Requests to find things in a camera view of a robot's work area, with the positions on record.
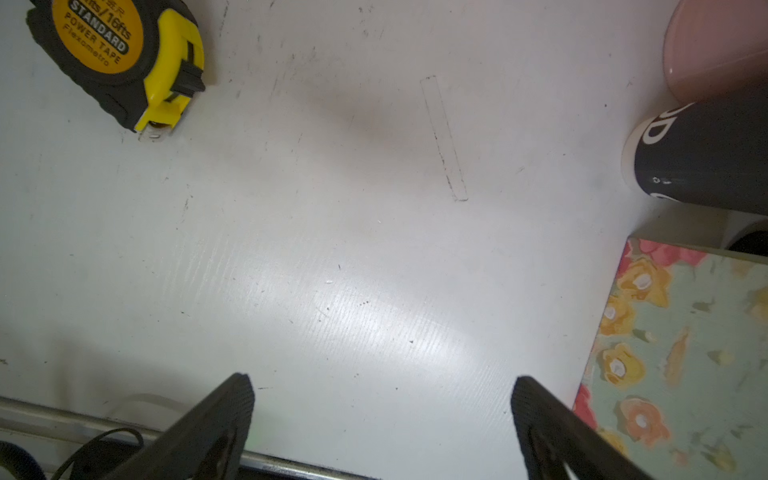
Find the white table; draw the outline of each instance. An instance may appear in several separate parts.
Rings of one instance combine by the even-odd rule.
[[[248,449],[522,477],[515,377],[572,401],[669,206],[618,166],[675,3],[190,0],[209,86],[145,144],[3,2],[0,395],[162,429],[247,372]]]

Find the metal bar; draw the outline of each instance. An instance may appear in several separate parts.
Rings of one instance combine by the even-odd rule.
[[[100,432],[106,432],[107,430],[119,429],[125,427],[127,424],[115,422],[110,419],[99,419],[98,417],[83,415],[81,413],[69,412],[68,410],[54,409],[52,407],[36,405],[34,403],[22,402],[20,400],[7,399],[0,397],[0,413],[13,412],[19,415],[28,415],[36,419],[50,420],[52,422],[60,422],[68,425],[79,425],[88,429],[98,430]],[[20,422],[14,422],[14,429],[19,433],[25,433],[27,435],[45,436],[54,440],[64,440],[66,442],[81,442],[80,438],[75,440],[63,439],[61,436],[50,436],[41,433],[40,429],[29,425],[29,431],[22,430]],[[147,429],[139,425],[130,425],[136,428],[146,440],[153,442],[163,432],[153,429]],[[243,456],[240,457],[240,461],[243,465],[261,470],[263,472],[270,472],[278,475],[285,475],[292,478],[303,478],[305,480],[375,480],[371,477],[365,477],[348,472],[341,472],[331,468],[319,467],[316,465],[309,465],[306,463],[294,462],[293,460],[286,460],[284,458],[277,458],[270,455],[263,455],[256,452],[243,452]]]

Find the floral box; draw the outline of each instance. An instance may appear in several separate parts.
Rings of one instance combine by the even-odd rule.
[[[574,412],[652,477],[768,478],[765,262],[627,241]]]

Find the yellow tape measure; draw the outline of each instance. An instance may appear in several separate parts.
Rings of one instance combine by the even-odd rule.
[[[181,0],[33,0],[35,41],[120,125],[152,141],[204,91],[203,41]]]

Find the tape measure label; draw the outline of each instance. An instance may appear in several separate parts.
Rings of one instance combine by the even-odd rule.
[[[118,74],[141,56],[144,29],[131,0],[53,0],[51,10],[64,46],[91,70]]]

